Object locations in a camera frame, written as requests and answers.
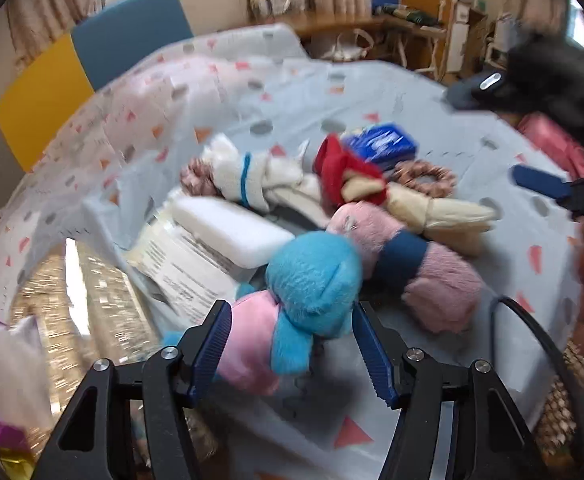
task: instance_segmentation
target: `yellow chair panel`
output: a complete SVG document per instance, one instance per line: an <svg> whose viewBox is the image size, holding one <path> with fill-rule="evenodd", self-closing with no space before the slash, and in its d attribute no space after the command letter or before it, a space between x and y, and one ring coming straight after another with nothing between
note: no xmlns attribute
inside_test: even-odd
<svg viewBox="0 0 584 480"><path fill-rule="evenodd" d="M29 66L0 99L0 127L24 171L94 90L65 34Z"/></svg>

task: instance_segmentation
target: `black cable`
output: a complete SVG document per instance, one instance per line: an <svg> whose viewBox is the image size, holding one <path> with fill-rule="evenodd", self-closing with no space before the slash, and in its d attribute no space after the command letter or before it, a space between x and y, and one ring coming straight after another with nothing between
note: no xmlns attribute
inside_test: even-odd
<svg viewBox="0 0 584 480"><path fill-rule="evenodd" d="M543 330L541 325L534 319L534 317L526 311L520 304L512 300L507 296L501 296L500 298L495 298L490 305L490 360L492 361L492 367L494 370L496 367L496 307L499 303L507 306L512 312L514 312L519 318L526 324L526 326L532 332L532 335L541 345L541 348L546 353L548 359L550 359L550 364L554 371L559 376L560 380L565 387L565 391L568 394L568 400L570 401L570 406L572 409L572 417L576 423L576 430L574 432L574 437L572 440L572 457L574 461L581 466L584 461L584 414L582 408L581 400L581 387L576 381L576 378L571 371L568 370L565 361L563 360L563 354L554 344L552 338L547 335L547 332Z"/></svg>

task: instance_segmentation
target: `white soap bar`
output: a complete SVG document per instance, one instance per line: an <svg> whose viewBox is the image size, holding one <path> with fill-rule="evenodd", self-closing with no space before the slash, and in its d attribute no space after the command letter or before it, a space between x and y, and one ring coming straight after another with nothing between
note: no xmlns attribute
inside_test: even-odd
<svg viewBox="0 0 584 480"><path fill-rule="evenodd" d="M267 264L294 235L233 202L183 196L170 206L174 221L243 269Z"/></svg>

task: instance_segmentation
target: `red fabric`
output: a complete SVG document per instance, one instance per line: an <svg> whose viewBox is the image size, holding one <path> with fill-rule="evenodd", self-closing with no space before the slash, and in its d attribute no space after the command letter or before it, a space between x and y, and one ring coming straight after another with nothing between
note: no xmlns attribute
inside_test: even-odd
<svg viewBox="0 0 584 480"><path fill-rule="evenodd" d="M519 131L550 157L572 180L584 178L584 147L543 114L526 116Z"/></svg>
<svg viewBox="0 0 584 480"><path fill-rule="evenodd" d="M336 206L345 204L341 196L345 170L356 171L371 178L383 178L383 173L374 164L365 162L351 151L344 149L335 134L325 137L314 160L313 170L321 179L324 193ZM381 205L386 201L386 190L369 195L365 200Z"/></svg>

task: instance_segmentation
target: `brown scrunchie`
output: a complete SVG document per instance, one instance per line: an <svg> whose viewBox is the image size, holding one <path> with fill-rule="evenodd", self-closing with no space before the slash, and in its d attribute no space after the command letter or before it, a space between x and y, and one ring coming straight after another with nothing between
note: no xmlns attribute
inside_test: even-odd
<svg viewBox="0 0 584 480"><path fill-rule="evenodd" d="M417 178L420 176L434 177L436 182L418 182ZM427 160L399 162L394 167L394 173L390 179L432 198L447 197L456 186L454 173L443 166L435 166Z"/></svg>
<svg viewBox="0 0 584 480"><path fill-rule="evenodd" d="M191 196L220 196L221 192L212 180L212 166L200 158L193 158L181 170L181 185Z"/></svg>

